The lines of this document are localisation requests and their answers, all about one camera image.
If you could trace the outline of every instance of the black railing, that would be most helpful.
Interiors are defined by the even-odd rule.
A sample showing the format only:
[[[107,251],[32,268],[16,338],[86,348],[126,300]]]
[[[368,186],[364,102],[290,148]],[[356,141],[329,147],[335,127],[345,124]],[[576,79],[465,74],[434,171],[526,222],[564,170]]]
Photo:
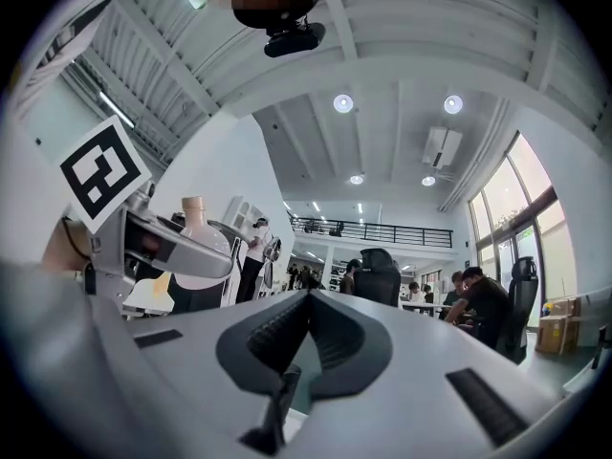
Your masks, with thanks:
[[[352,221],[292,218],[296,232],[326,234],[341,238],[420,245],[422,247],[452,248],[452,231],[448,229],[413,228],[408,226],[373,225]]]

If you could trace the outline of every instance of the cardboard box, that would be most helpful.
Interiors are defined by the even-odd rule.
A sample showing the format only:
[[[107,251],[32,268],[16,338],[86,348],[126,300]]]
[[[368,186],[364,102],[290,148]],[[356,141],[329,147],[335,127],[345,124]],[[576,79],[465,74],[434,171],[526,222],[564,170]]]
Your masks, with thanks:
[[[542,317],[539,320],[535,349],[547,354],[571,352],[578,344],[578,333],[579,325],[568,322],[565,316]]]
[[[579,317],[580,299],[571,297],[559,302],[552,302],[551,317]]]

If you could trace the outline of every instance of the black cable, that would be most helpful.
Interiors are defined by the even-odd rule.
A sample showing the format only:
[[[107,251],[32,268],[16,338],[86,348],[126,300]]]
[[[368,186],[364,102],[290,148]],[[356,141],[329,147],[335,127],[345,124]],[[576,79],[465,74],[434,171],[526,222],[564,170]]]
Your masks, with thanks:
[[[63,217],[61,218],[61,224],[64,227],[64,231],[66,231],[66,237],[68,238],[68,241],[70,242],[70,246],[73,248],[74,251],[76,251],[76,253],[78,254],[78,256],[80,256],[83,260],[86,260],[88,262],[91,262],[92,259],[89,258],[85,253],[83,253],[81,250],[78,249],[77,245],[75,244],[75,240],[73,240],[72,235],[70,234],[70,230],[68,229],[68,223],[66,223],[66,220],[68,220],[70,218],[67,217]]]

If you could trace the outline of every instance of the black pants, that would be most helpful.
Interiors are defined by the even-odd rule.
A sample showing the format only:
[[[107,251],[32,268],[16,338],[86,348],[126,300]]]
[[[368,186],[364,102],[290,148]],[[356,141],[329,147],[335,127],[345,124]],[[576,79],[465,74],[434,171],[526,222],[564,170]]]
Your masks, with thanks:
[[[240,285],[236,295],[236,304],[252,300],[253,293],[255,292],[255,281],[263,266],[263,262],[258,262],[250,257],[245,258],[245,265],[240,273]]]

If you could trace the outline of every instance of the bottle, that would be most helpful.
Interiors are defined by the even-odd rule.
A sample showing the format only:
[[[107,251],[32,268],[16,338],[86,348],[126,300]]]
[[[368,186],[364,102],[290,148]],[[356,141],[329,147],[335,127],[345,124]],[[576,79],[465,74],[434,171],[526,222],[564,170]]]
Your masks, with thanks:
[[[184,197],[182,204],[183,211],[185,212],[185,229],[181,231],[181,235],[215,251],[219,251],[223,255],[231,256],[228,239],[221,231],[208,224],[202,197]],[[176,273],[175,276],[179,286],[192,291],[216,286],[226,279],[226,277],[220,279],[194,277],[179,273]]]

